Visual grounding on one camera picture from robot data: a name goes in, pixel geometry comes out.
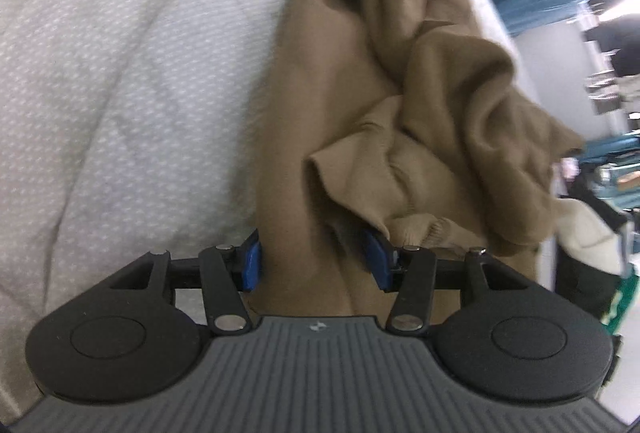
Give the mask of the brown hoodie sweatshirt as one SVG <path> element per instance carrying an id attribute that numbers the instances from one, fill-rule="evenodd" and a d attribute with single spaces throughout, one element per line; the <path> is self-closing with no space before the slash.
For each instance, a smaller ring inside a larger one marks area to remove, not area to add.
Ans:
<path id="1" fill-rule="evenodd" d="M 291 0 L 260 141 L 260 315 L 385 319 L 360 233 L 526 277 L 582 139 L 520 92 L 469 0 Z"/>

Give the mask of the cream and black garment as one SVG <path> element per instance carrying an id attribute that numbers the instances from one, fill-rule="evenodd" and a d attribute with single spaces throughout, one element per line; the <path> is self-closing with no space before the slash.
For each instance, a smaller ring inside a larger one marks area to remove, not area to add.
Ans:
<path id="1" fill-rule="evenodd" d="M 630 221 L 597 200 L 563 197 L 554 203 L 554 291 L 600 320 L 631 262 Z"/>

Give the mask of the green garment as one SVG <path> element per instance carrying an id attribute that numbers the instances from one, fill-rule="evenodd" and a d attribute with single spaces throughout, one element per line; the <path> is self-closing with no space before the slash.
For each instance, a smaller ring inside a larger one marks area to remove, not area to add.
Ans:
<path id="1" fill-rule="evenodd" d="M 608 308 L 600 318 L 600 323 L 610 335 L 615 335 L 620 329 L 638 293 L 639 275 L 636 271 L 632 271 L 629 277 L 623 278 L 617 285 Z"/>

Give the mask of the light grey duvet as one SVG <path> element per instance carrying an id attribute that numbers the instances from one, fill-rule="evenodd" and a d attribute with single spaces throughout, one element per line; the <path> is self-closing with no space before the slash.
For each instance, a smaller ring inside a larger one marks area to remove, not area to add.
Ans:
<path id="1" fill-rule="evenodd" d="M 1 0 L 1 418 L 35 404 L 32 326 L 142 253 L 254 221 L 287 0 Z"/>

